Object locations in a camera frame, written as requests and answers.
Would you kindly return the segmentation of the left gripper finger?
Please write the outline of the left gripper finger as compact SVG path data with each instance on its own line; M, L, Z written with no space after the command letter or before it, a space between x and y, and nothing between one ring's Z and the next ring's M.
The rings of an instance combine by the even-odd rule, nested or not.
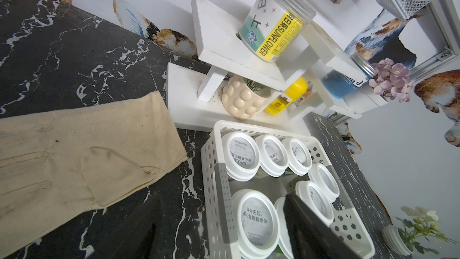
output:
M297 195L285 196L283 211L295 259L357 259L359 257Z

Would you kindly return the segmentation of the yogurt cup back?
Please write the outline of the yogurt cup back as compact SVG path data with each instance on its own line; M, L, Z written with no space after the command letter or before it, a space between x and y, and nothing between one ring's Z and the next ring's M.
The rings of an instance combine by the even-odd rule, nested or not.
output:
M286 148L281 141L273 135L264 134L255 138L260 153L260 168L256 178L267 176L280 177L288 167Z
M306 175L313 165L307 146L294 137L284 138L282 144L286 149L290 171L298 176Z
M222 137L222 144L229 177L240 182L254 178L261 164L255 140L243 132L234 131Z
M279 244L280 219L270 199L259 191L242 189L232 196L240 256L266 259Z

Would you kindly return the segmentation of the white plastic basket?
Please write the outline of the white plastic basket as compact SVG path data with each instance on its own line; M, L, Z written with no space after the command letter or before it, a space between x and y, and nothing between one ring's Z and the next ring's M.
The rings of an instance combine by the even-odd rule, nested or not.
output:
M202 177L205 188L207 229L210 240L210 255L213 259L239 259L241 257L236 215L232 210L232 191L225 167L222 136L234 131L248 135L271 134L279 139L294 137L302 141L310 150L313 163L323 164L339 184L341 210L334 211L332 231L344 240L362 259L370 259L376 253L374 242L358 214L352 200L330 161L320 141L314 137L288 131L231 121L215 123L210 138L201 149Z

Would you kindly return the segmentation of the small white flower pot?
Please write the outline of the small white flower pot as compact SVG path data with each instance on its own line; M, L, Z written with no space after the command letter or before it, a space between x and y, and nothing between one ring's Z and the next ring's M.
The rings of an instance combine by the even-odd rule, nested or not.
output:
M420 242L420 238L427 241L436 239L439 242L458 244L447 237L439 228L439 217L437 211L424 207L401 206L401 210L408 217L407 219L397 218L402 223L402 227L388 225L382 231L382 237L386 245L397 254L411 256L415 251L419 254L440 253L433 248L425 247Z

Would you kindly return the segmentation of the yellow jar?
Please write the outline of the yellow jar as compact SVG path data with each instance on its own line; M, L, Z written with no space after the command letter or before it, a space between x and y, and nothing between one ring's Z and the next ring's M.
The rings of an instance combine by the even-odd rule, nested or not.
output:
M308 90L308 81L303 77L299 77L290 87L282 92L274 101L272 101L264 112L268 115L278 115L287 109L292 103L297 101Z

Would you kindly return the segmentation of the blue white can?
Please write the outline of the blue white can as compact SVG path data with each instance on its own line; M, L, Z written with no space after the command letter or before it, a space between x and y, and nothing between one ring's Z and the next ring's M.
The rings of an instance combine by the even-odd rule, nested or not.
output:
M361 71L366 75L366 79L362 81L351 79L337 71L329 72L322 79L324 87L335 98L341 100L352 92L356 91L363 84L377 75L377 70L359 53L351 55L351 60L357 64Z

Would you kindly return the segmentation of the woven pot green plant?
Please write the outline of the woven pot green plant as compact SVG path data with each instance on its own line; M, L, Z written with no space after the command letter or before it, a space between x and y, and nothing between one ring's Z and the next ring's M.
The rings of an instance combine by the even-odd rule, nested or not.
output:
M234 75L222 90L221 102L231 116L247 120L269 103L271 95L271 88L263 87L260 91L253 91L245 78Z

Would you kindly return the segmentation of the pink flower pot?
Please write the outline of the pink flower pot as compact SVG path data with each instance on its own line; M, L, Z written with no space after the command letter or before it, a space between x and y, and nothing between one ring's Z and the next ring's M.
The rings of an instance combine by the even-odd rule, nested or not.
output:
M369 85L376 95L399 103L410 101L416 82L410 80L410 70L405 65L386 58L371 66L377 74L369 80Z

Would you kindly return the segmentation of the white tiered shelf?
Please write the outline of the white tiered shelf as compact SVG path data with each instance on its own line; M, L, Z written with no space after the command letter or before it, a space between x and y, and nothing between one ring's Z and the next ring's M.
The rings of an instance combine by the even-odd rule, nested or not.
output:
M212 67L207 74L169 64L167 67L167 107L177 128L209 132L217 121L232 121L219 94L228 73L267 86L278 96L299 76L313 84L313 95L277 116L259 113L248 124L286 131L305 132L303 117L320 107L359 119L363 113L384 106L386 101L364 85L344 99L332 96L321 82L321 75L335 70L362 80L365 74L337 43L317 24L307 24L301 35L308 47L293 62L280 65L258 59L237 38L241 21L209 0L192 0L192 15L198 57Z

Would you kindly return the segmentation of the green yellow tin can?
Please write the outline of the green yellow tin can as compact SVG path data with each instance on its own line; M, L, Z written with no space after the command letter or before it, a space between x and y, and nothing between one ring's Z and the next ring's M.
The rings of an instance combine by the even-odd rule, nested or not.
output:
M315 16L306 0L256 0L238 34L256 57L272 63Z

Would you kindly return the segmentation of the beige work glove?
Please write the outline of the beige work glove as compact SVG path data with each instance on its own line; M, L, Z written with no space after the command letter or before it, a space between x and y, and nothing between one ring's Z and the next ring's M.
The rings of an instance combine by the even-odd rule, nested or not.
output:
M187 160L159 92L1 120L1 257Z

